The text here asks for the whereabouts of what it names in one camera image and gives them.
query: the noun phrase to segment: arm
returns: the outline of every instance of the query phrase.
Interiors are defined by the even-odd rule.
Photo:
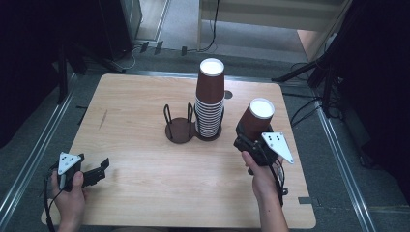
[[[258,166],[248,152],[242,152],[242,158],[253,171],[252,187],[258,202],[262,231],[288,231],[271,171],[267,166]]]
[[[60,192],[57,183],[57,171],[53,171],[51,176],[52,192],[57,195]],[[55,198],[55,205],[60,212],[61,221],[59,232],[78,231],[84,218],[85,197],[82,191],[84,177],[82,172],[78,171],[73,177],[73,189],[71,192],[62,191]]]

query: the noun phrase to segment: gray floor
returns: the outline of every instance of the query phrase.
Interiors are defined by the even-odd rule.
[[[197,21],[189,19],[195,16],[195,4],[197,4],[196,1],[171,1],[159,38],[159,41],[163,41],[163,47],[171,50],[163,49],[158,55],[154,55],[154,48],[149,48],[145,53],[139,53],[136,50],[133,56],[119,61],[122,66],[130,66],[135,58],[135,64],[127,70],[127,73],[150,71],[151,73],[191,73],[194,76],[200,61],[214,56],[224,62],[227,75],[242,76],[241,79],[249,81],[270,82],[271,77],[289,73],[293,64],[306,61],[306,56],[294,30],[280,28],[255,30],[254,27],[249,28],[248,25],[227,23],[217,24],[218,32],[220,31],[217,33],[218,47],[210,49],[212,53],[189,53],[187,56],[181,56],[180,47],[182,45],[196,47]],[[178,14],[180,9],[184,9],[183,14]],[[211,35],[210,31],[207,32],[207,28],[209,28],[209,22],[204,21],[203,46],[207,45],[205,42],[208,39],[206,38],[210,38]],[[249,31],[252,32],[250,40],[248,40]],[[276,39],[264,41],[273,31],[275,31]],[[101,75],[107,73],[107,70],[99,64],[89,63],[88,65],[87,73],[77,78],[67,111],[54,135],[46,144],[43,158],[38,168],[35,169],[26,191],[21,195],[6,231],[46,231],[46,227],[40,223],[40,215],[43,211],[43,202],[39,197],[43,186],[42,176],[55,162],[61,151],[69,151],[79,127],[77,123],[84,113],[84,110],[77,106],[88,105]],[[294,78],[287,84],[282,84],[283,93],[310,95],[311,90],[303,79],[306,77],[301,75],[300,78]],[[35,147],[42,129],[56,107],[57,96],[58,89],[44,100],[38,110],[21,127],[12,142],[0,149],[0,157],[6,160],[0,163],[0,175],[3,177],[0,182],[0,198],[7,194]],[[292,117],[302,105],[309,101],[309,99],[291,96],[284,96],[284,99],[289,117]],[[313,108],[314,106],[310,105],[299,116],[305,115]],[[410,210],[398,190],[395,179],[383,170],[369,170],[361,167],[359,151],[344,123],[338,119],[332,119],[330,122],[355,178],[355,183],[366,202],[375,229],[377,231],[408,231]],[[316,226],[309,231],[371,231],[365,230],[357,218],[352,198],[337,166],[337,159],[323,129],[319,114],[307,118],[294,127],[293,131],[317,220]],[[81,231],[110,231],[111,229],[113,228],[84,226]]]

